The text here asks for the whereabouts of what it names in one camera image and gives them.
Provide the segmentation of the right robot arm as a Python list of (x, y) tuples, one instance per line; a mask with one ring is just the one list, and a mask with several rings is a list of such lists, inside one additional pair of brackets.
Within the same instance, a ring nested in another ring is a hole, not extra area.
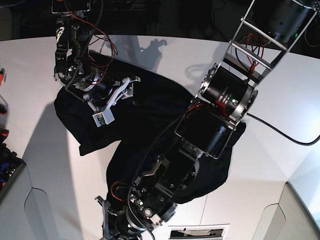
[[(99, 1), (94, 23), (87, 16), (92, 6), (90, 0), (52, 1), (52, 13), (58, 16), (54, 79), (97, 114), (114, 106), (120, 99), (133, 97), (133, 84), (141, 79), (136, 75), (119, 80), (112, 78), (108, 68), (118, 50), (111, 38), (99, 29), (105, 2)], [(97, 62), (90, 54), (90, 45), (97, 33), (101, 33), (101, 39), (110, 45), (110, 58), (106, 63)]]

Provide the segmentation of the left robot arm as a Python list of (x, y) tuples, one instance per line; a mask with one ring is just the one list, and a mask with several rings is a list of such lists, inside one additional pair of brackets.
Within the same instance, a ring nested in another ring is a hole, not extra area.
[(177, 205), (197, 196), (197, 180), (213, 187), (214, 166), (253, 105), (257, 86), (293, 48), (320, 13), (317, 0), (254, 0), (219, 63), (205, 75), (186, 112), (173, 120), (139, 158), (129, 183), (117, 180), (103, 212), (103, 239), (140, 240), (167, 222)]

